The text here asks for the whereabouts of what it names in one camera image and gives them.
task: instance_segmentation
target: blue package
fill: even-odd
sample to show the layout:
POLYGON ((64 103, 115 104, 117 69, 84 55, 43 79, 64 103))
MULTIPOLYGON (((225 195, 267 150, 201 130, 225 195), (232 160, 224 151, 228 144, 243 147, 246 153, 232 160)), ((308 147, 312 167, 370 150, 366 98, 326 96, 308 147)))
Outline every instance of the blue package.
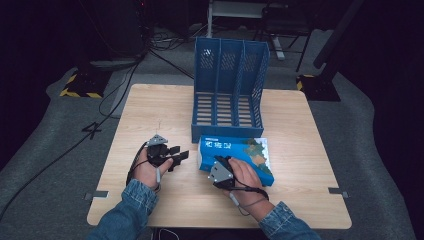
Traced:
POLYGON ((199 170, 210 172, 215 156, 231 156, 249 163, 264 186, 274 183, 266 138, 235 138, 202 135, 199 140, 197 163, 199 170))

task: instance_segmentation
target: sleeve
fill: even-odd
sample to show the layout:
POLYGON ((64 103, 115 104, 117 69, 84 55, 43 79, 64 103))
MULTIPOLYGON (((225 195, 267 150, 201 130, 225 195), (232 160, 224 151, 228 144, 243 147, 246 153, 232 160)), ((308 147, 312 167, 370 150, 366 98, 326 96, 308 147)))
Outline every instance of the sleeve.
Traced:
POLYGON ((132 179, 122 201, 107 212, 87 239, 136 239, 147 225, 159 198, 147 186, 132 179))
POLYGON ((297 218, 283 202, 275 206, 275 208, 259 222, 259 226, 271 240, 321 239, 308 224, 297 218))

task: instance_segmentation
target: person's left hand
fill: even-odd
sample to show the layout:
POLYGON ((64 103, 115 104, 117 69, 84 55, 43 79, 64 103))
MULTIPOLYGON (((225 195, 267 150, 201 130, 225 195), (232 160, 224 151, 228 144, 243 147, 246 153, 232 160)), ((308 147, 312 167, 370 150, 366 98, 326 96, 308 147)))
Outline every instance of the person's left hand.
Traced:
MULTIPOLYGON (((141 153, 140 157, 138 158, 138 161, 136 162, 135 166, 137 164, 147 161, 147 149, 144 148, 141 153)), ((172 158, 167 159, 162 165, 158 167, 160 171, 160 176, 162 178, 163 174, 165 174, 166 171, 172 166, 173 160, 172 158)), ((156 167, 154 167, 149 162, 145 162, 143 164, 138 165, 133 172, 133 178, 137 179, 138 181, 142 182, 144 185, 148 186, 151 189, 156 189, 158 187, 157 183, 157 173, 156 173, 156 167)))

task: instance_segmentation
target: hand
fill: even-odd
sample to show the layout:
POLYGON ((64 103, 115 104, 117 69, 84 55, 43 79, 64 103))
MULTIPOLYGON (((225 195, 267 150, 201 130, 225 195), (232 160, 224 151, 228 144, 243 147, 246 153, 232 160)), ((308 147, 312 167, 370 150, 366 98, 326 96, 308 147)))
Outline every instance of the hand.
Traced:
MULTIPOLYGON (((144 148, 141 150, 140 157, 137 160, 137 164, 147 161, 147 149, 144 148)), ((165 174, 166 171, 172 166, 172 158, 169 158, 166 160, 162 165, 158 167, 160 171, 160 176, 162 178, 163 174, 165 174)), ((133 172, 133 178, 137 179, 138 181, 142 182, 144 185, 148 186, 151 189, 156 189, 158 187, 157 182, 157 173, 156 173, 156 167, 154 167, 149 162, 145 162, 143 164, 138 165, 133 172)))
MULTIPOLYGON (((234 176, 238 180, 235 184, 236 187, 246 187, 243 184, 252 188, 262 187, 261 180, 248 163, 235 158, 228 160, 228 163, 233 168, 234 176)), ((262 220, 274 208, 274 205, 268 200, 265 199, 262 201, 265 197, 260 193, 246 192, 243 190, 234 190, 232 193, 240 203, 240 207, 243 207, 243 209, 250 213, 257 221, 262 220)), ((224 194, 229 197, 230 192, 224 191, 224 194)))

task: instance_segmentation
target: blue denim cuff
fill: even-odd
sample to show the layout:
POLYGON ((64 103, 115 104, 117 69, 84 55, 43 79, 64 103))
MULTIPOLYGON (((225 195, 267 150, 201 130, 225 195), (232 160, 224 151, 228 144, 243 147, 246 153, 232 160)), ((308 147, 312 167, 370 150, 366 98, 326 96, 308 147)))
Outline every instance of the blue denim cuff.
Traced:
POLYGON ((283 202, 278 203, 274 209, 259 222, 259 226, 268 238, 280 231, 280 228, 287 227, 285 225, 294 217, 293 212, 283 202))
POLYGON ((150 215, 159 201, 159 197, 143 183, 136 179, 131 179, 122 192, 122 200, 137 210, 142 207, 145 208, 147 214, 150 215))

